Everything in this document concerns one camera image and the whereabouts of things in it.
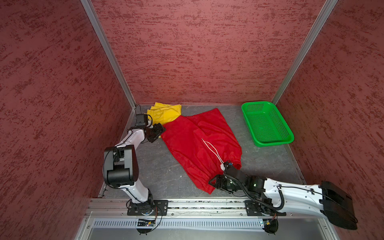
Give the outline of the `yellow shorts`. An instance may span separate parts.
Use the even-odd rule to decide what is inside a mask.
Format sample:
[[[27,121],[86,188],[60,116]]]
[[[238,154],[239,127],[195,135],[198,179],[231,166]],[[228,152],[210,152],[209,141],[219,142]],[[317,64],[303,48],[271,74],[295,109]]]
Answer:
[[[153,124],[165,125],[182,115],[182,106],[155,103],[154,106],[147,110],[147,114],[152,117]]]

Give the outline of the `red shorts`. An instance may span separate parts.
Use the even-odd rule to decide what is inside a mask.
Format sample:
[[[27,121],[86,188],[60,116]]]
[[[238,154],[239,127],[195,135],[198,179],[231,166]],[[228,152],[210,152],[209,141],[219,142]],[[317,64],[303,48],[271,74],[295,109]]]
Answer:
[[[219,109],[179,116],[165,129],[163,141],[198,189],[211,194],[225,162],[241,169],[242,147]]]

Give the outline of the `green plastic basket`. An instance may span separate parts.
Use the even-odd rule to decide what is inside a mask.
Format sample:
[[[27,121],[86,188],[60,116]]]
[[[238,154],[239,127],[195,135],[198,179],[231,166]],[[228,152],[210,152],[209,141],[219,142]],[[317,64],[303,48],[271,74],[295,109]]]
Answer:
[[[290,144],[294,134],[278,108],[271,102],[248,102],[241,106],[245,123],[254,144],[271,147]]]

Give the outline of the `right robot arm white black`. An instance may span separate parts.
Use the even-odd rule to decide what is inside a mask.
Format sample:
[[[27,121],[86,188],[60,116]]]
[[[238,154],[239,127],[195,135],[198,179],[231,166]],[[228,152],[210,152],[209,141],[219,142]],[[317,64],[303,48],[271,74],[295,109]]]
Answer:
[[[224,172],[213,177],[209,184],[228,194],[241,191],[247,197],[248,216],[272,217],[265,220],[265,231],[277,229],[277,217],[296,213],[327,219],[345,230],[357,230],[353,199],[332,182],[320,185],[297,185],[270,178],[251,176],[231,164]]]

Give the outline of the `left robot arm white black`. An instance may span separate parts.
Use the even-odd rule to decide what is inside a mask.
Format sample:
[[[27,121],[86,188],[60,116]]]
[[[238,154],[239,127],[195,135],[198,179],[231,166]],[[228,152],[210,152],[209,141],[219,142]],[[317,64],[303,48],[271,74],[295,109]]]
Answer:
[[[128,216],[165,216],[167,200],[155,201],[151,191],[139,179],[139,164],[136,149],[148,140],[153,143],[165,132],[161,124],[144,129],[131,129],[123,140],[104,151],[103,178],[105,184],[122,190],[130,198],[126,206]]]

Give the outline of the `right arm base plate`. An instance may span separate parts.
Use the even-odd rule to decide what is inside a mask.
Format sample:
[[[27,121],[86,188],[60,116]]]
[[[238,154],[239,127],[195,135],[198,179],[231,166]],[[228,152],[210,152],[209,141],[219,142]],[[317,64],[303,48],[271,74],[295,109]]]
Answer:
[[[246,201],[244,201],[244,203],[245,203],[247,216],[273,217],[273,216],[277,215],[277,217],[280,217],[280,216],[285,217],[287,215],[287,213],[277,212],[277,211],[271,210],[269,208],[266,208],[266,207],[260,205],[259,203],[251,201],[251,200],[246,200]]]

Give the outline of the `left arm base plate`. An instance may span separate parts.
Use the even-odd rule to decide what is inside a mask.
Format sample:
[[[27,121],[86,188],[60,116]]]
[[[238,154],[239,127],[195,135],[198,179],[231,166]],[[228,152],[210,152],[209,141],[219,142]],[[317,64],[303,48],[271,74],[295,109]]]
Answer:
[[[166,216],[168,200],[148,200],[144,203],[126,203],[128,216]]]

